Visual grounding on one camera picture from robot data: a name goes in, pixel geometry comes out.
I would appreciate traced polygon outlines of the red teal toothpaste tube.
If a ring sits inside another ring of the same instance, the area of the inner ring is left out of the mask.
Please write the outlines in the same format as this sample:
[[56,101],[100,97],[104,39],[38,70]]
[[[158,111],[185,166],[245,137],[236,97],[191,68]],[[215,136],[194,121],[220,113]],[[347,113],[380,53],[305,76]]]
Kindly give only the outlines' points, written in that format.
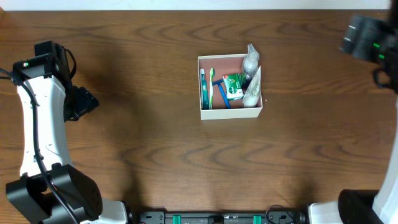
[[201,104],[203,110],[209,109],[209,98],[208,98],[208,88],[206,82],[205,69],[200,69],[200,78],[201,78]]

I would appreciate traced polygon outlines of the green white toothbrush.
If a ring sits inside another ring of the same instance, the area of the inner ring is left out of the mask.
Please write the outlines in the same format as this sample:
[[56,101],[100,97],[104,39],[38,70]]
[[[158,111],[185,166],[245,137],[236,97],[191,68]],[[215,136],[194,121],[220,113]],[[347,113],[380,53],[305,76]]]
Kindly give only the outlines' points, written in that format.
[[213,67],[210,68],[210,81],[209,81],[209,86],[210,86],[210,90],[209,90],[209,109],[212,110],[213,109],[213,93],[214,93],[214,89],[213,89],[213,78],[215,76],[215,69]]

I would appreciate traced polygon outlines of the blue disposable razor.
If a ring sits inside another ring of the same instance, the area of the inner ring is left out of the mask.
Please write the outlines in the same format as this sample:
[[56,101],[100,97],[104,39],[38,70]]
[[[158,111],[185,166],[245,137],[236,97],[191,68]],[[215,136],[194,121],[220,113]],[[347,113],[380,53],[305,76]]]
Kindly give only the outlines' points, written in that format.
[[218,87],[218,89],[219,89],[219,91],[220,91],[220,93],[221,93],[221,97],[222,97],[222,99],[223,99],[223,101],[224,101],[224,104],[225,104],[226,108],[227,108],[227,109],[230,109],[230,108],[231,108],[231,105],[230,105],[229,100],[228,100],[228,98],[227,98],[227,96],[226,96],[226,93],[225,93],[225,91],[224,91],[224,88],[223,88],[223,86],[222,86],[222,83],[223,83],[223,79],[220,79],[220,80],[217,80],[217,81],[213,82],[213,86],[216,85],[216,86]]

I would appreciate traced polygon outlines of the green soap bar pack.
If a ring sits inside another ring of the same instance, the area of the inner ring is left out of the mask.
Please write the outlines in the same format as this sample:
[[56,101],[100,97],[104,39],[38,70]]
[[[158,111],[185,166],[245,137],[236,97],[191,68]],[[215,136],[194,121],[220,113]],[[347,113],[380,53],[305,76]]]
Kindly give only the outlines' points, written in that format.
[[243,98],[244,93],[239,73],[224,75],[223,82],[226,88],[226,97],[229,101]]

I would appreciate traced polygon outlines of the white leaf-print lotion tube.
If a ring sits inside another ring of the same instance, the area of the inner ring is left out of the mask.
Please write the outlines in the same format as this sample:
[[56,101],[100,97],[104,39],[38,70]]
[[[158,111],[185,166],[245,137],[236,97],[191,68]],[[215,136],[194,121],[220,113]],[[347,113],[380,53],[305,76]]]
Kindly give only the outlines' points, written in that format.
[[253,108],[257,105],[259,97],[261,95],[261,67],[257,69],[257,72],[253,76],[252,80],[243,97],[243,107]]

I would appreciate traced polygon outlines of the clear foam pump bottle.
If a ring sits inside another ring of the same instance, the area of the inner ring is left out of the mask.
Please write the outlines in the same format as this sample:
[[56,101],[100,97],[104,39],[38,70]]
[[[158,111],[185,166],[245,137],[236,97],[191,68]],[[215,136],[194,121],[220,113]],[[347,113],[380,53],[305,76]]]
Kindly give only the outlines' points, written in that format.
[[243,86],[247,86],[253,79],[258,69],[259,53],[252,44],[248,44],[248,53],[243,60],[243,72],[241,74]]

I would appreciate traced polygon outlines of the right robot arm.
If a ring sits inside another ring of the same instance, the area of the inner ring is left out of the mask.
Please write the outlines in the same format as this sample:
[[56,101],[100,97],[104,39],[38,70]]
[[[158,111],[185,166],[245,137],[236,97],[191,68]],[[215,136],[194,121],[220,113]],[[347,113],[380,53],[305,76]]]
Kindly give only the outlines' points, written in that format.
[[[378,65],[373,82],[397,92],[397,0],[391,2],[387,20],[353,16],[341,51]],[[312,203],[299,223],[397,223],[397,144],[392,147],[385,179],[379,190],[342,190],[335,201]]]

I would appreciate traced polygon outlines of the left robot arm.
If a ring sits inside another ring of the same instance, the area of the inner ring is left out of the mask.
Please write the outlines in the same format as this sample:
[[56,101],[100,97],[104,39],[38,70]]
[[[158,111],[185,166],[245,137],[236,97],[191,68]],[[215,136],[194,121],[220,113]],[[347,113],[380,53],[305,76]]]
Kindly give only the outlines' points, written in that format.
[[101,196],[94,180],[74,168],[65,134],[68,63],[55,53],[14,64],[24,115],[24,158],[6,196],[30,223],[127,223],[125,205]]

